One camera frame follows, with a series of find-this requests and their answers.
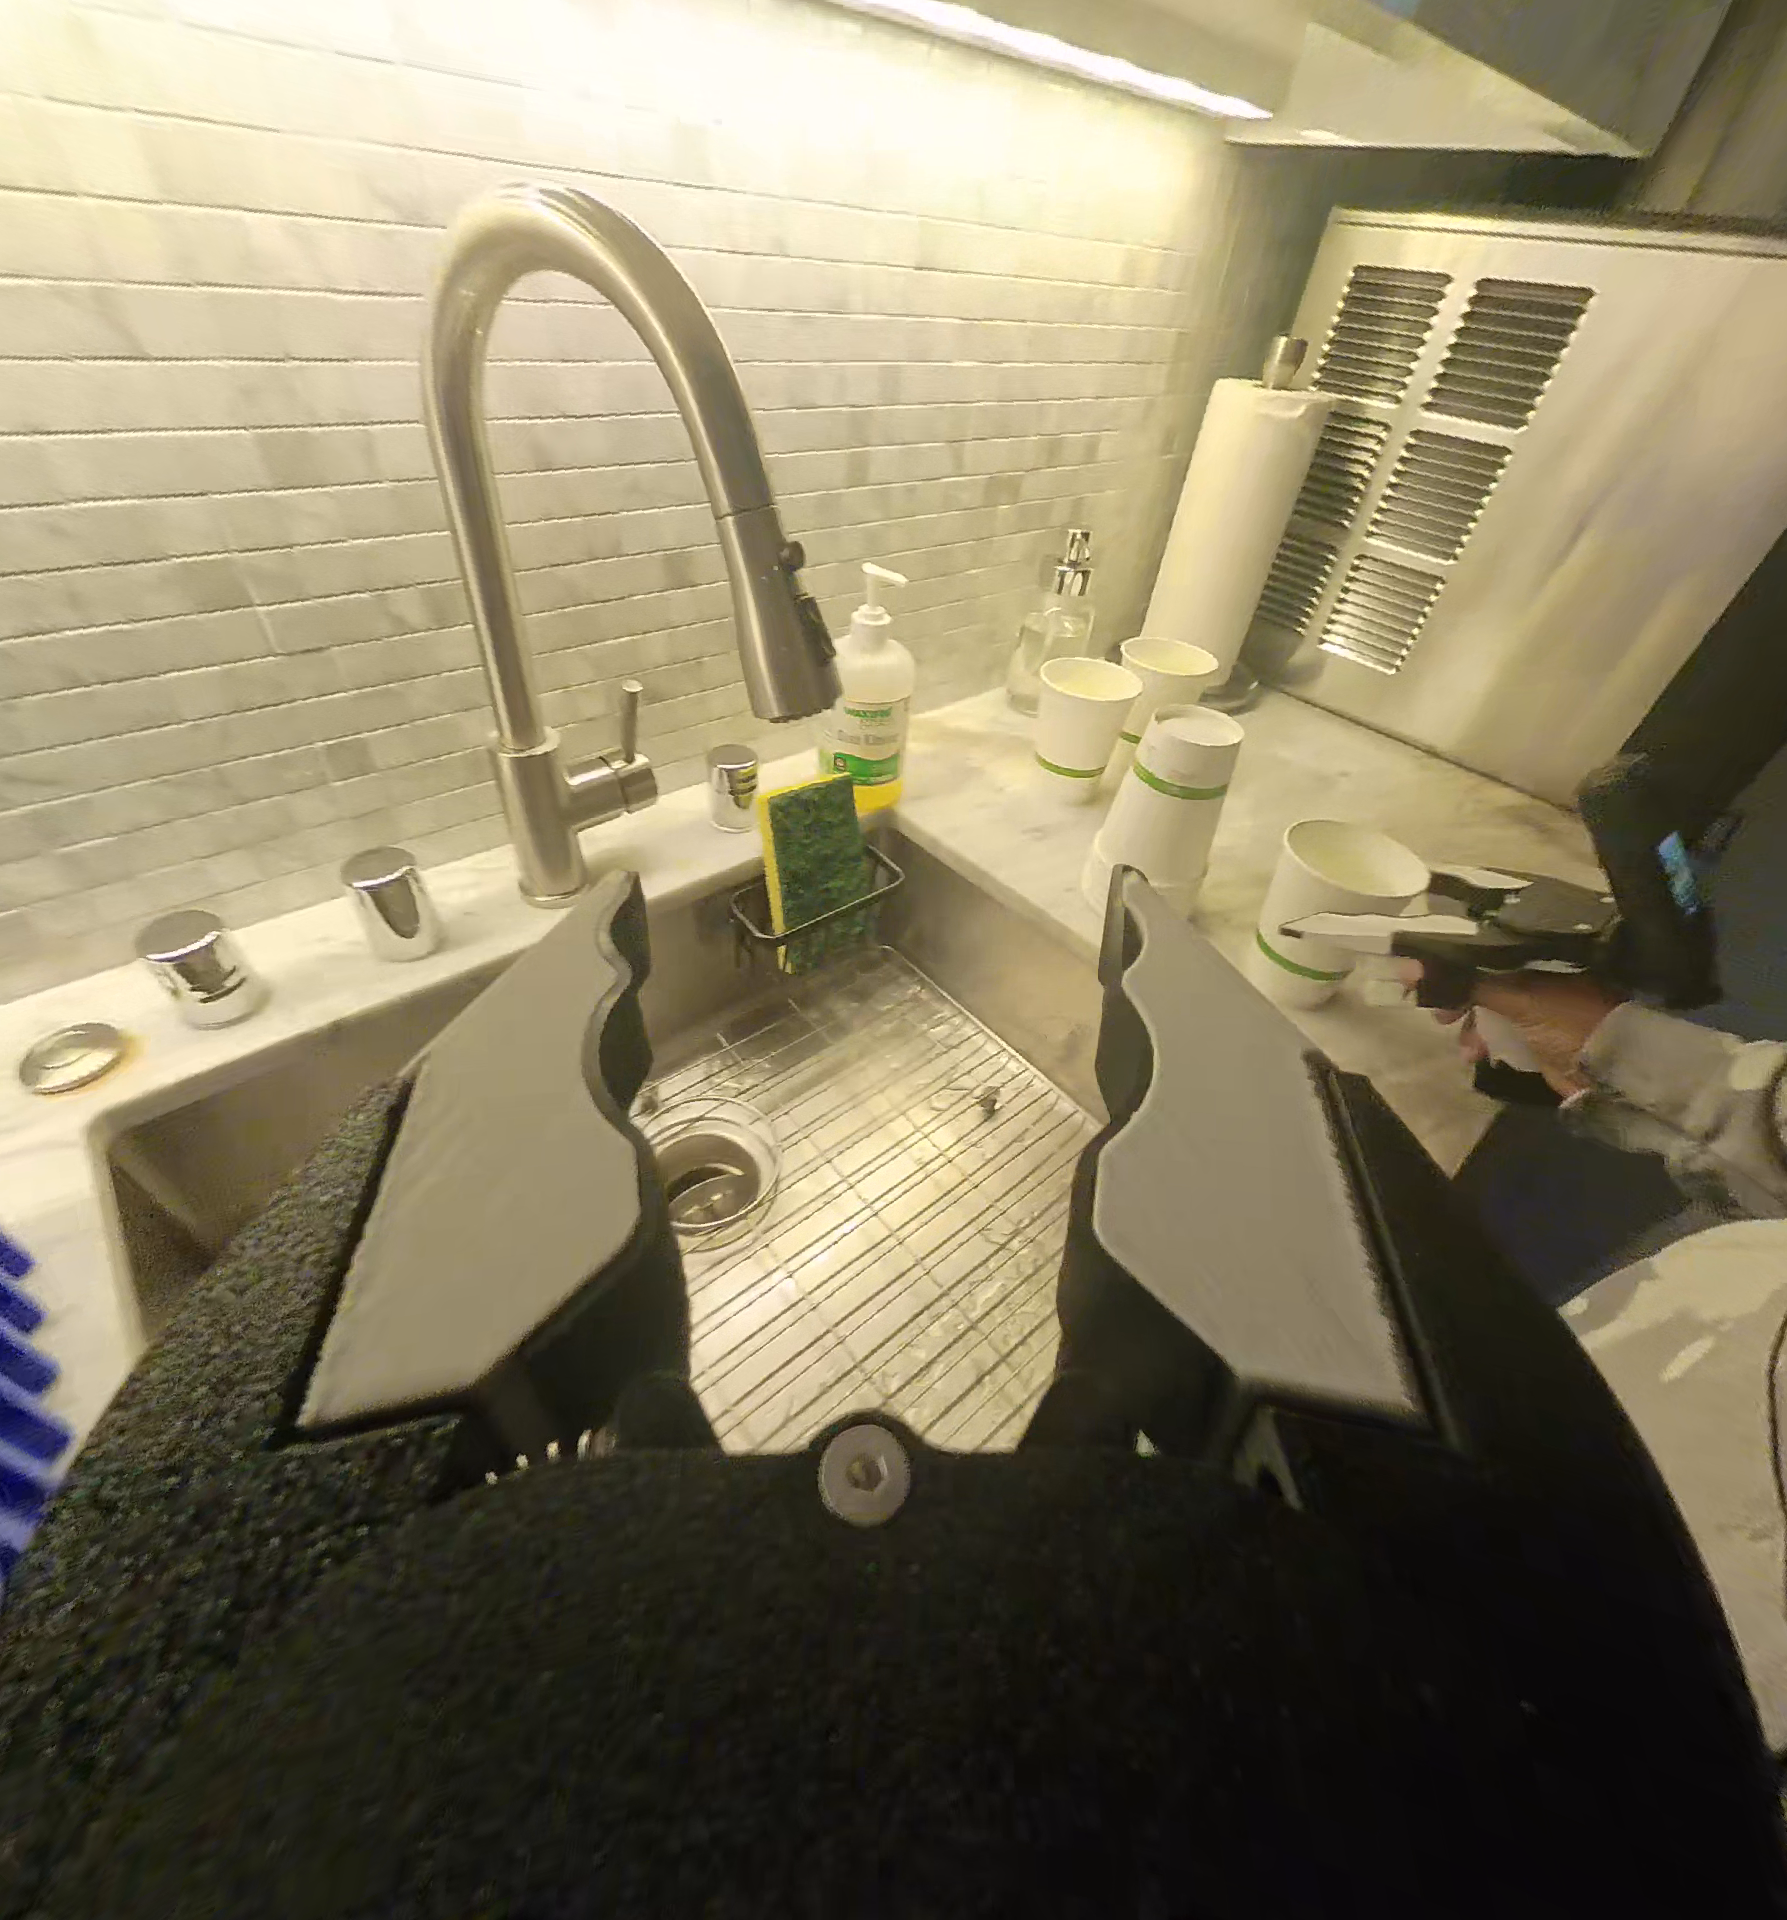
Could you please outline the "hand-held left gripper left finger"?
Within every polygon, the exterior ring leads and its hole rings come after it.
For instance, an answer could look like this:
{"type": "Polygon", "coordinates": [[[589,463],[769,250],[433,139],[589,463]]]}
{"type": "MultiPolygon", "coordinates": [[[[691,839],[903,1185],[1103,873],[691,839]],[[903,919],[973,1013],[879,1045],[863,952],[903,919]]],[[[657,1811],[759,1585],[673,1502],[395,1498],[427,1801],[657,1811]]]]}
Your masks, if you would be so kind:
{"type": "Polygon", "coordinates": [[[453,1428],[539,1465],[687,1388],[687,1281],[631,1109],[651,1067],[639,875],[603,875],[425,1045],[299,1392],[301,1443],[453,1428]]]}

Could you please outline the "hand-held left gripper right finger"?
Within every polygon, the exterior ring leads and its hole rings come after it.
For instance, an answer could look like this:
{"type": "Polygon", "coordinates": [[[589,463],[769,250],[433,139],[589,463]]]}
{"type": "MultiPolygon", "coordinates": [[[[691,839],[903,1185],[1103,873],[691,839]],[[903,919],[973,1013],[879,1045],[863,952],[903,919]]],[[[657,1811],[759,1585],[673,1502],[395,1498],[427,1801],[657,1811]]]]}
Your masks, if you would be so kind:
{"type": "Polygon", "coordinates": [[[1337,1075],[1131,865],[1097,948],[1095,1082],[1043,1448],[1235,1462],[1269,1414],[1423,1433],[1337,1075]]]}

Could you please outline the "white paper cup green band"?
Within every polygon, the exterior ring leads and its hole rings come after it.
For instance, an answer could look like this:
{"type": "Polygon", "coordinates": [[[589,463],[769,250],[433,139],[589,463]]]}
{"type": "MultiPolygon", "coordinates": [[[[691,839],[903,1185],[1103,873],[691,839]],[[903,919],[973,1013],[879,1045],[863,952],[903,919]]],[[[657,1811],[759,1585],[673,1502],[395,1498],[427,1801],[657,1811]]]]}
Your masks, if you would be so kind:
{"type": "Polygon", "coordinates": [[[1359,953],[1315,933],[1287,931],[1323,914],[1399,916],[1421,907],[1431,867],[1379,828],[1339,820],[1291,824],[1265,897],[1245,970],[1287,1009],[1313,1009],[1349,982],[1359,953]]]}
{"type": "Polygon", "coordinates": [[[1031,731],[1035,779],[1045,797],[1085,806],[1143,685],[1117,661],[1059,656],[1039,670],[1039,707],[1031,731]]]}
{"type": "Polygon", "coordinates": [[[1103,779],[1115,785],[1131,766],[1135,746],[1157,707],[1193,706],[1221,680],[1225,663],[1205,648],[1165,635],[1133,635],[1121,642],[1119,663],[1139,682],[1115,742],[1103,779]]]}

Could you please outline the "person's right forearm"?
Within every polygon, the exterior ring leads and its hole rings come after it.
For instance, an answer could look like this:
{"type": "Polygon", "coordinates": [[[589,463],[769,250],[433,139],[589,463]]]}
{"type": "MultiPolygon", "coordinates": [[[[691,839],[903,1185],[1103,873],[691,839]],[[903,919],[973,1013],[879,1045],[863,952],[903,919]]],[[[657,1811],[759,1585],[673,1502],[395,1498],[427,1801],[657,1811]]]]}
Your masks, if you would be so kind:
{"type": "Polygon", "coordinates": [[[1581,1047],[1577,1077],[1561,1104],[1577,1132],[1658,1158],[1722,1211],[1787,1218],[1787,1041],[1625,1004],[1581,1047]]]}

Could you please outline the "white marble desk countertop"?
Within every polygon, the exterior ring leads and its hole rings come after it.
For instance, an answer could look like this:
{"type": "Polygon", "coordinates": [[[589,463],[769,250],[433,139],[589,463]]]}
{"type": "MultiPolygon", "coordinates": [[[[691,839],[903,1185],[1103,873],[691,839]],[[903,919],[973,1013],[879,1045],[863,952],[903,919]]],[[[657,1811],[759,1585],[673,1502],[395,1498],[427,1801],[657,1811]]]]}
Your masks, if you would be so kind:
{"type": "MultiPolygon", "coordinates": [[[[1237,779],[1193,906],[1193,924],[1231,958],[1253,948],[1255,914],[1283,832],[1305,818],[1383,829],[1433,865],[1569,879],[1589,872],[1585,829],[1559,803],[1281,691],[1267,691],[1241,715],[1241,728],[1237,779]]],[[[1097,917],[1081,900],[1079,870],[1099,806],[1065,806],[1041,793],[1025,724],[995,691],[923,714],[913,747],[891,825],[1091,956],[1097,917]]],[[[65,1299],[61,1311],[117,1304],[91,1191],[97,1122],[193,1084],[205,1070],[253,1060],[335,1018],[437,985],[537,940],[553,916],[521,900],[513,867],[505,847],[433,867],[425,887],[445,942],[409,963],[377,960],[337,891],[253,924],[237,940],[271,1000],[257,1018],[233,1025],[181,1023],[137,962],[0,1004],[0,1228],[39,1257],[41,1279],[65,1299]],[[61,1095],[23,1091],[15,1067],[25,1047],[77,1021],[121,1028],[133,1041],[127,1063],[61,1095]]]]}

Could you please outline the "person's right hand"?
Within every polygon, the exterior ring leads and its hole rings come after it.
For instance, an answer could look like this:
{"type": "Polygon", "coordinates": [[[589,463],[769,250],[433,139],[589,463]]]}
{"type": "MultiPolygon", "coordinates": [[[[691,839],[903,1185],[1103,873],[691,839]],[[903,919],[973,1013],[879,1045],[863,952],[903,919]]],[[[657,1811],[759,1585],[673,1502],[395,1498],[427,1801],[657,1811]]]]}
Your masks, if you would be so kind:
{"type": "Polygon", "coordinates": [[[1625,995],[1581,971],[1479,971],[1463,993],[1445,967],[1405,960],[1399,963],[1413,1001],[1457,1034],[1469,1061],[1493,1051],[1481,1032],[1481,1015],[1511,1034],[1553,1094],[1565,1102],[1589,1090],[1579,1065],[1601,1023],[1625,1004],[1625,995]]]}

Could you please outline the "stack of inverted paper cups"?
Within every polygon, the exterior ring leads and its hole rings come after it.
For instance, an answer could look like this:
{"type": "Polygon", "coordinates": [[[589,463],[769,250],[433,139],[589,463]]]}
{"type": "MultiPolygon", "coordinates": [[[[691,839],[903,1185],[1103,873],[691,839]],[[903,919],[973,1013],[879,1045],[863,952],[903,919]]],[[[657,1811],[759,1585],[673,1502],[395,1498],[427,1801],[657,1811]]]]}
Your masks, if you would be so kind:
{"type": "Polygon", "coordinates": [[[1087,906],[1103,910],[1111,875],[1125,865],[1169,906],[1193,911],[1241,744],[1241,721],[1227,712],[1197,703],[1153,709],[1087,851],[1087,906]]]}

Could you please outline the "metal sink drain strainer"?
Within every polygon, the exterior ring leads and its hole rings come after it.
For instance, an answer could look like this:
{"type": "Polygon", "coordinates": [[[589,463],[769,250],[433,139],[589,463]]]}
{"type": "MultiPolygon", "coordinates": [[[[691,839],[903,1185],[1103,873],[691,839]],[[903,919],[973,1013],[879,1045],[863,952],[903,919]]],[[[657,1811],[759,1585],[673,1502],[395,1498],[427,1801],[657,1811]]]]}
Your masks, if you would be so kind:
{"type": "Polygon", "coordinates": [[[659,1185],[687,1259],[751,1240],[779,1187],[777,1132],[737,1097],[685,1097],[643,1115],[659,1185]]]}

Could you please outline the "steel appliance with vents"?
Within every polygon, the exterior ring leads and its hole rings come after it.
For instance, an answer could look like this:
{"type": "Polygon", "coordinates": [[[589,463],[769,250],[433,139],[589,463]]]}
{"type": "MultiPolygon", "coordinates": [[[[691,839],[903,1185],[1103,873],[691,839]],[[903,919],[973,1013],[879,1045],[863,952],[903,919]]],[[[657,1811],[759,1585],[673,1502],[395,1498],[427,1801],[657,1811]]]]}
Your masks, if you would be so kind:
{"type": "Polygon", "coordinates": [[[1787,530],[1787,225],[1335,208],[1259,678],[1569,801],[1787,530]]]}

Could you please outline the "glass soap dispenser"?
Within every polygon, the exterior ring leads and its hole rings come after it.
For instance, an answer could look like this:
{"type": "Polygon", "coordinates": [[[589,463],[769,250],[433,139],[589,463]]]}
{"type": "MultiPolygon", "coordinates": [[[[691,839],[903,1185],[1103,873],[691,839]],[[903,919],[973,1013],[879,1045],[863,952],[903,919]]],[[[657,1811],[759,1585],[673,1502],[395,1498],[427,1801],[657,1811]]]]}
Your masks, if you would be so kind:
{"type": "Polygon", "coordinates": [[[1019,622],[1005,663],[1003,691],[1015,712],[1037,712],[1041,668],[1049,660],[1085,658],[1091,651],[1095,622],[1091,591],[1093,533],[1085,525],[1073,525],[1065,530],[1039,602],[1019,622]]]}

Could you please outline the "white paper towel roll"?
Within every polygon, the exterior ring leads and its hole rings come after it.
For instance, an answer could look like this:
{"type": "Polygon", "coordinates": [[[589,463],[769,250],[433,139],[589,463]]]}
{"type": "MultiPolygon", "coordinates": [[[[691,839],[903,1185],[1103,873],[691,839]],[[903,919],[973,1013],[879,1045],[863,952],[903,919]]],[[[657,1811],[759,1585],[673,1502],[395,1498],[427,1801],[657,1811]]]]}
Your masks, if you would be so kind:
{"type": "Polygon", "coordinates": [[[1255,380],[1213,383],[1141,634],[1209,651],[1229,673],[1289,528],[1333,398],[1255,380]]]}

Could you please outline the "flat round chrome button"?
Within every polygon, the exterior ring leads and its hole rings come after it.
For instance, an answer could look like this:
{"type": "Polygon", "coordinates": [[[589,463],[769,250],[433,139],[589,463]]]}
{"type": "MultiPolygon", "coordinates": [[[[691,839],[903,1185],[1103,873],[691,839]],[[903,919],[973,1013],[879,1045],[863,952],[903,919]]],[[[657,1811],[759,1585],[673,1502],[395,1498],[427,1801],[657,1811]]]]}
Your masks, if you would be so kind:
{"type": "Polygon", "coordinates": [[[81,1091],[123,1067],[131,1050],[131,1038],[107,1019],[69,1021],[25,1047],[15,1077],[33,1095],[81,1091]]]}

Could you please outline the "yellow and green sponge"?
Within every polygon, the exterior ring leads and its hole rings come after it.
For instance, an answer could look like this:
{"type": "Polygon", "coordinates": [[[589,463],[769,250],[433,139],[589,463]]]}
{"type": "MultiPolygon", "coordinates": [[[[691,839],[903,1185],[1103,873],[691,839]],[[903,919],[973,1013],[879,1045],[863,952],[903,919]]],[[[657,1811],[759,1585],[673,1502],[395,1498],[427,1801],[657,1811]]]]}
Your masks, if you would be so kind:
{"type": "Polygon", "coordinates": [[[859,945],[873,919],[859,904],[873,870],[851,777],[825,774],[761,791],[757,825],[771,928],[785,936],[779,970],[809,973],[859,945]]]}

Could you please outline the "person's grey patterned sweatshirt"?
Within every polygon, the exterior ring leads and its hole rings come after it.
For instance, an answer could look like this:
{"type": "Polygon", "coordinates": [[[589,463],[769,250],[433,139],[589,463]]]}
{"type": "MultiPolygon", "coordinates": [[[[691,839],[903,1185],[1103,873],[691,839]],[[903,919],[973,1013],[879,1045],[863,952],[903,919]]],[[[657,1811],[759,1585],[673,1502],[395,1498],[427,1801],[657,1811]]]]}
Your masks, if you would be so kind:
{"type": "Polygon", "coordinates": [[[1708,1225],[1559,1309],[1700,1556],[1787,1819],[1787,1218],[1708,1225]]]}

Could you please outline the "yellow dish soap bottle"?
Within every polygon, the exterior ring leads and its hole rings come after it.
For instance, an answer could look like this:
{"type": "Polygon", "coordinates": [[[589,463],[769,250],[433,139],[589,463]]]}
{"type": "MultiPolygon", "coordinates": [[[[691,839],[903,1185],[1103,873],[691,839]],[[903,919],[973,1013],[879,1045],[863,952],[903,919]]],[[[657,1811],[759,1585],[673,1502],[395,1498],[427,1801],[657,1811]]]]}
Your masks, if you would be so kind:
{"type": "Polygon", "coordinates": [[[905,576],[861,563],[861,599],[835,644],[839,693],[815,725],[817,772],[851,784],[861,820],[895,806],[905,779],[915,663],[893,637],[889,587],[905,587],[905,576]]]}

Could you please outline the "brushed steel gooseneck faucet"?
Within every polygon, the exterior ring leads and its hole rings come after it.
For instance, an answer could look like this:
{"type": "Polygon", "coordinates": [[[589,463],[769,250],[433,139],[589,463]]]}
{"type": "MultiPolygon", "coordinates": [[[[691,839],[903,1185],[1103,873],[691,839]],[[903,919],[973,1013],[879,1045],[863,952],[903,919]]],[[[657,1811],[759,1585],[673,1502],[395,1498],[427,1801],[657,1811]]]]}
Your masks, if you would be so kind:
{"type": "Polygon", "coordinates": [[[557,907],[589,883],[579,835],[649,808],[659,782],[637,742],[637,685],[619,691],[617,744],[565,759],[533,683],[483,393],[491,327],[527,276],[567,276],[599,294],[661,371],[713,514],[753,714],[769,724],[817,715],[839,680],[735,366],[689,279],[647,232],[581,190],[519,184],[469,203],[447,232],[429,302],[425,438],[487,687],[519,891],[557,907]]]}

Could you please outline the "under-cabinet light strip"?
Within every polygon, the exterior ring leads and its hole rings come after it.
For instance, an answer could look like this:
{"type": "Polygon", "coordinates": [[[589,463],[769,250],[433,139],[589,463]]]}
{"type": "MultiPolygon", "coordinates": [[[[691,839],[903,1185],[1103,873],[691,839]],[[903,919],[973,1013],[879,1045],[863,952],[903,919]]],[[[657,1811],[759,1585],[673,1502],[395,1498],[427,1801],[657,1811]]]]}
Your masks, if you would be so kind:
{"type": "Polygon", "coordinates": [[[1165,108],[1233,123],[1263,123],[1271,110],[1235,91],[1207,87],[1189,76],[1145,60],[1129,60],[1089,37],[1073,37],[1007,18],[991,5],[955,1],[829,1],[843,14],[875,19],[901,31],[1025,64],[1079,84],[1141,97],[1165,108]]]}

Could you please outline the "upper wall cabinet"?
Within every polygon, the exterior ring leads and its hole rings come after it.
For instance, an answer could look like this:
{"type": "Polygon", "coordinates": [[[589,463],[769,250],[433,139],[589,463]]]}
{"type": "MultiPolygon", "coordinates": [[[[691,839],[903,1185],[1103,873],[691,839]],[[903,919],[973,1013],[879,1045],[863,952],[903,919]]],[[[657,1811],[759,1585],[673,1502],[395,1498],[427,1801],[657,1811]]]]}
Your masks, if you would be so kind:
{"type": "Polygon", "coordinates": [[[1257,148],[1638,160],[1712,50],[1724,1],[1313,3],[1257,148]]]}

